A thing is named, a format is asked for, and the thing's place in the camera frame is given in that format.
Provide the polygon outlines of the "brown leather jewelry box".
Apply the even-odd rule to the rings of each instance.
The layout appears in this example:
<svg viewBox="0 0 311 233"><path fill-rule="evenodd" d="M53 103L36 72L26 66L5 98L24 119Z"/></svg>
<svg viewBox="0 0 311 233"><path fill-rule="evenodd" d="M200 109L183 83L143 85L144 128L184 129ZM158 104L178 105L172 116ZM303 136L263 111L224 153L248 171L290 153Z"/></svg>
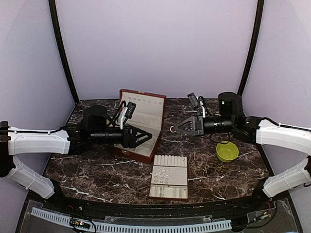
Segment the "brown leather jewelry box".
<svg viewBox="0 0 311 233"><path fill-rule="evenodd" d="M121 89L120 100L136 104L132 118L126 124L141 130L136 133L139 137L136 142L141 144L133 149L115 144L108 151L111 154L150 164L161 140L166 96Z"/></svg>

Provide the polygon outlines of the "beige jewelry tray insert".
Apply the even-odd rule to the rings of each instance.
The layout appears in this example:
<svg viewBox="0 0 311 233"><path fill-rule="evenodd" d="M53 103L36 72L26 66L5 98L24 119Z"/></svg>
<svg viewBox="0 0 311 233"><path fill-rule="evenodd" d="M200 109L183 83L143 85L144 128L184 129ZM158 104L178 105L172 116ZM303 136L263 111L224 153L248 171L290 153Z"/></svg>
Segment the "beige jewelry tray insert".
<svg viewBox="0 0 311 233"><path fill-rule="evenodd" d="M149 197L154 199L188 199L188 159L186 156L154 157Z"/></svg>

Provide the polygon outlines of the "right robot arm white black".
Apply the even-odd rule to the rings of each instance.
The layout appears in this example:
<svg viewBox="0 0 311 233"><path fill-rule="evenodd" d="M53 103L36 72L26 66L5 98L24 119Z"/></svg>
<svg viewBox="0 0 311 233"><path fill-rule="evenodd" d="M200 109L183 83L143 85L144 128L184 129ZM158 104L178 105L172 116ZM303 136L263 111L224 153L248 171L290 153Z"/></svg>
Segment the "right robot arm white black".
<svg viewBox="0 0 311 233"><path fill-rule="evenodd" d="M219 114L211 114L202 97L188 94L198 115L176 124L174 130L191 136L226 133L244 143L274 145L303 152L307 158L286 171L259 181L248 207L259 210L267 199L311 181L311 130L284 125L268 117L246 116L242 98L233 92L218 95Z"/></svg>

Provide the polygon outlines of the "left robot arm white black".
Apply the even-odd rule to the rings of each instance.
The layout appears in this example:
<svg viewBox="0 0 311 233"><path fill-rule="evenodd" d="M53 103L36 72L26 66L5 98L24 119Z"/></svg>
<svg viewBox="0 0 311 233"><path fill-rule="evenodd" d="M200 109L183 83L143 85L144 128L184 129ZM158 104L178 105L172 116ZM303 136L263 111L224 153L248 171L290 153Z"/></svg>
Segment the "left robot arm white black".
<svg viewBox="0 0 311 233"><path fill-rule="evenodd" d="M150 140L152 134L126 124L135 105L129 103L121 110L121 121L110 117L107 108L94 105L84 110L78 124L65 125L57 130L39 131L10 127L7 121L0 123L0 176L11 179L27 190L49 201L57 211L69 207L58 182L45 178L24 165L17 157L25 153L57 153L78 155L89 151L95 142L120 144L124 148L136 148Z"/></svg>

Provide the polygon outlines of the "green plastic bowl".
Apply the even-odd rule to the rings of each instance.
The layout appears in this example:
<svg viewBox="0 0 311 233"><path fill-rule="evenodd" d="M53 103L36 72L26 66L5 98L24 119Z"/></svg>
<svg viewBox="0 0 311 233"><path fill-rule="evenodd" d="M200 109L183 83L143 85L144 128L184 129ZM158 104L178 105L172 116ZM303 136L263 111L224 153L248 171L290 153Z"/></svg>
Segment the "green plastic bowl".
<svg viewBox="0 0 311 233"><path fill-rule="evenodd" d="M234 143L223 141L217 144L216 154L221 162L230 163L238 158L239 149Z"/></svg>

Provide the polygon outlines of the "black front rail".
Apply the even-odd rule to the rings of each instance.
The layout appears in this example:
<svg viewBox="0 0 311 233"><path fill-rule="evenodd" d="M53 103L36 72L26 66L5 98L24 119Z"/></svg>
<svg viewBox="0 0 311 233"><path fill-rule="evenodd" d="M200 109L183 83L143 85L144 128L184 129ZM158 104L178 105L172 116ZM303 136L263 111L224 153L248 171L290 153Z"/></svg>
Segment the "black front rail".
<svg viewBox="0 0 311 233"><path fill-rule="evenodd" d="M33 195L33 197L43 202L44 206L54 210L64 211L76 216L99 219L105 216L178 218L209 215L213 217L240 218L252 211L267 209L268 212L272 212L276 207L276 205L269 200L260 202L257 199L252 199L251 196L227 201L177 205L117 204L64 197L62 199L65 204L63 208L59 208L56 202L45 200L38 195Z"/></svg>

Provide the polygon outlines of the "right black frame post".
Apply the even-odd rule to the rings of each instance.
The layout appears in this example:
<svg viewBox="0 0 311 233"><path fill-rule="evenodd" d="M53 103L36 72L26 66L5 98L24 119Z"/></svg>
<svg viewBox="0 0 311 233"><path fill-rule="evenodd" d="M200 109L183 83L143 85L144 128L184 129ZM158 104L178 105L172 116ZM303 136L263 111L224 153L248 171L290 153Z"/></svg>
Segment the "right black frame post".
<svg viewBox="0 0 311 233"><path fill-rule="evenodd" d="M245 91L245 87L247 84L247 80L250 74L251 66L253 63L256 47L257 47L257 42L258 42L258 37L259 37L259 32L260 32L260 26L261 26L261 20L263 16L263 9L264 9L264 2L265 0L258 0L257 1L257 7L256 7L256 13L255 13L255 18L254 18L254 25L252 29L252 35L251 35L251 40L250 40L250 45L245 61L245 66L243 69L241 81L239 84L239 88L237 91L237 94L240 95L241 97L243 96L243 93Z"/></svg>

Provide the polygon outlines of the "black frame post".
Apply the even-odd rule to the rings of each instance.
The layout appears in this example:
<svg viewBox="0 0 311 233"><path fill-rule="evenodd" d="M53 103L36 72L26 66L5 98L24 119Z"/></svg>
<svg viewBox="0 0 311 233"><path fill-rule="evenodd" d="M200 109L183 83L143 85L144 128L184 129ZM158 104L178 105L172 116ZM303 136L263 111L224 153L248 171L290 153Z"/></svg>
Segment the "black frame post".
<svg viewBox="0 0 311 233"><path fill-rule="evenodd" d="M68 63L64 43L63 43L59 18L58 18L57 9L56 9L56 1L55 0L49 0L48 2L49 2L49 9L50 9L50 15L51 15L51 19L52 19L54 36L55 36L59 56L61 59L61 63L63 66L64 74L65 74L65 77L66 77L66 80L67 80L73 101L75 104L77 104L77 103L79 103L80 100L78 97L76 87L74 85L73 77L72 77L72 74L70 71L70 67L69 67L69 63Z"/></svg>
<svg viewBox="0 0 311 233"><path fill-rule="evenodd" d="M243 93L245 91L245 87L247 84L247 80L250 74L251 66L253 63L256 47L257 47L257 42L258 42L258 37L259 37L259 32L260 32L260 26L261 26L261 20L263 16L263 9L264 9L264 2L265 0L258 0L257 1L257 7L256 7L256 13L255 13L255 18L254 18L254 25L252 29L252 35L251 35L251 40L250 40L250 45L245 61L245 66L243 69L241 81L239 84L239 88L237 91L237 94L240 95L241 97L243 96Z"/></svg>

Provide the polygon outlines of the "left black frame post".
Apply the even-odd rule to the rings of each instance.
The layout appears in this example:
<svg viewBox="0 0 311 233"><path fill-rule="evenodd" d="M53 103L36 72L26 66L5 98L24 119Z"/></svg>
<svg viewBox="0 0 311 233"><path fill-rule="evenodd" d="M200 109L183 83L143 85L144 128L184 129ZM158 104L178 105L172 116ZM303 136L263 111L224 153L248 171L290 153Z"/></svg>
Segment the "left black frame post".
<svg viewBox="0 0 311 233"><path fill-rule="evenodd" d="M65 74L65 77L66 77L66 80L67 80L73 101L75 104L77 104L77 103L79 103L80 100L78 97L76 87L74 85L73 77L72 77L72 74L70 71L70 67L69 67L69 63L68 63L64 43L63 43L59 18L58 18L57 9L56 9L56 1L55 0L49 0L48 2L49 2L49 9L50 9L50 15L51 15L51 19L52 19L54 36L55 36L59 56L61 59L61 63L63 66L64 74Z"/></svg>

